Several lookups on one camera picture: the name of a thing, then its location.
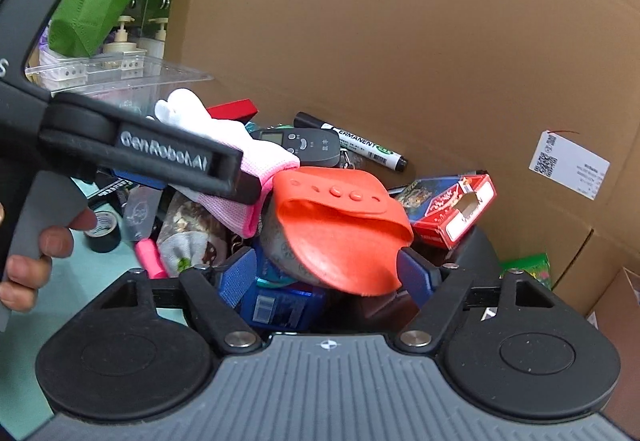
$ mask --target metal screw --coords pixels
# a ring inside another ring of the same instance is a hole
[[[257,337],[249,331],[235,331],[225,336],[225,342],[229,347],[251,347],[257,341]]]
[[[400,341],[409,347],[424,347],[431,343],[431,335],[424,331],[405,331],[400,335]]]

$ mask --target green table surface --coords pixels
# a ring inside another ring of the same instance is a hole
[[[78,183],[85,194],[93,185]],[[0,424],[23,439],[52,416],[33,370],[39,348],[100,291],[138,263],[130,243],[110,253],[95,253],[74,231],[76,245],[69,259],[55,259],[49,283],[27,314],[14,313],[0,333]],[[165,318],[184,322],[179,310],[159,310]]]

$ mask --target fingernail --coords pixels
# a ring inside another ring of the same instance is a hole
[[[48,230],[44,241],[43,253],[50,257],[58,257],[66,253],[63,251],[64,241],[62,234],[56,230]]]
[[[27,278],[29,267],[27,266],[26,259],[14,255],[9,258],[6,264],[6,271],[10,279],[20,282]]]
[[[0,284],[0,300],[5,303],[14,301],[14,289],[9,284]]]

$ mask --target tape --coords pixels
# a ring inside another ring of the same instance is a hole
[[[90,231],[85,231],[87,244],[96,253],[108,253],[116,249],[120,243],[120,227],[118,218],[112,212],[95,212],[97,226]]]

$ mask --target clear plastic container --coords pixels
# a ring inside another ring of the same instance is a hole
[[[66,60],[25,71],[31,82],[50,90],[78,92],[142,116],[153,116],[156,101],[176,88],[212,80],[206,72],[177,66],[145,53],[117,53]]]

